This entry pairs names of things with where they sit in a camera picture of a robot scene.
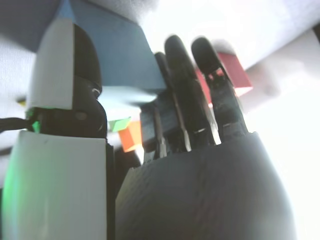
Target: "green block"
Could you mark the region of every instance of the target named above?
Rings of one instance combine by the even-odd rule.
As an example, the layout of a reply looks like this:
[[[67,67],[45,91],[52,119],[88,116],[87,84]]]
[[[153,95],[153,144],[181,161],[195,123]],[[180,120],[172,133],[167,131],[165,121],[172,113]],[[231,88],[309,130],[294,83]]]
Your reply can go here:
[[[130,123],[131,117],[119,120],[109,121],[109,125],[112,132],[119,132],[126,129]]]

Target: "orange block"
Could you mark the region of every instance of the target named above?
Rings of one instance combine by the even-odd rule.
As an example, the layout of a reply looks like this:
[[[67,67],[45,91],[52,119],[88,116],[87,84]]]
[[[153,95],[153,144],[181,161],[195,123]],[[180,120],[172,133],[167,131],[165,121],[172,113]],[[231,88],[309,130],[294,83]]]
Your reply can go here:
[[[140,121],[132,121],[128,127],[118,132],[122,148],[125,153],[135,150],[142,146],[142,134]]]

